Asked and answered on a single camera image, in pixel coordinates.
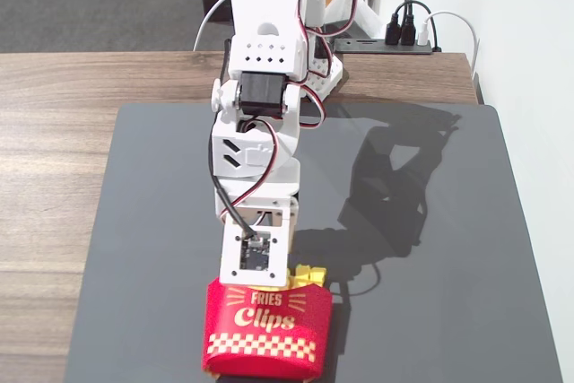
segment floor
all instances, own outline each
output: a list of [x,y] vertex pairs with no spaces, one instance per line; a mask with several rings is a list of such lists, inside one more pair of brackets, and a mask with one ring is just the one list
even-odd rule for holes
[[[202,0],[0,0],[0,52],[191,50]],[[232,35],[210,23],[199,49]]]

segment black wire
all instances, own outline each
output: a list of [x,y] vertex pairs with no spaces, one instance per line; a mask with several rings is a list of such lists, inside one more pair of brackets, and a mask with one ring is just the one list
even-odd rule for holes
[[[400,13],[401,12],[401,8],[403,8],[405,5],[410,5],[411,7],[413,7],[413,4],[417,4],[419,6],[422,6],[427,13],[431,13],[431,9],[424,4],[423,2],[419,2],[418,0],[409,0],[409,1],[405,1],[402,2],[395,10],[395,13]],[[434,36],[434,47],[435,49],[439,48],[439,43],[438,43],[438,37],[437,37],[437,27],[434,24],[434,17],[430,18],[430,25],[432,26],[432,33]]]
[[[220,78],[222,81],[223,81],[223,78],[225,76],[225,70],[227,69],[227,65],[228,65],[229,60],[230,60],[230,46],[231,46],[230,39],[226,39],[225,40],[225,54],[223,55],[222,72],[220,74]],[[241,217],[241,214],[239,214],[237,209],[233,206],[233,203],[230,199],[230,196],[227,194],[227,192],[223,188],[220,180],[213,173],[213,139],[212,139],[212,134],[213,134],[213,126],[215,126],[216,121],[217,121],[217,113],[215,114],[215,118],[213,119],[213,125],[212,125],[212,129],[211,129],[211,133],[209,134],[209,144],[207,145],[207,158],[208,158],[207,163],[209,166],[209,175],[212,178],[212,182],[213,182],[213,185],[215,186],[215,191],[217,192],[217,196],[222,200],[223,205],[225,205],[225,208],[229,212],[230,216],[233,218],[235,223],[237,223],[239,226],[241,226],[241,229],[245,232],[246,238],[252,238],[252,237],[256,236],[255,231],[253,231],[253,229],[251,229],[251,226],[249,226],[249,223],[247,223],[243,219],[243,217]]]
[[408,4],[408,7],[406,7],[404,9],[404,13],[403,13],[403,23],[401,24],[401,28],[404,27],[404,24],[406,23],[406,15],[413,15],[413,4]]
[[223,65],[222,71],[219,74],[219,82],[223,84],[223,78],[225,78],[225,70],[227,69],[228,64],[230,63],[230,52],[231,52],[231,39],[226,39],[224,42],[224,51],[223,51]]

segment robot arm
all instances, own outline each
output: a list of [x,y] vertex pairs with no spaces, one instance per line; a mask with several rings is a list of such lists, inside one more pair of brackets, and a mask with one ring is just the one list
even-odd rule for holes
[[326,44],[307,32],[324,24],[325,0],[231,1],[230,79],[215,80],[212,94],[220,282],[281,287],[299,212],[300,99],[309,95],[322,109],[343,67],[328,48],[320,54],[317,41]]

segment dark gray mat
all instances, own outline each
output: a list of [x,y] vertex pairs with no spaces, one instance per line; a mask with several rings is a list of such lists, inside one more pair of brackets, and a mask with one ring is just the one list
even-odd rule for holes
[[[292,256],[325,265],[339,293],[324,381],[561,382],[496,112],[328,110],[323,127],[301,134]],[[222,243],[206,161],[212,120],[205,105],[120,111],[67,383],[210,380],[200,370],[204,293]]]

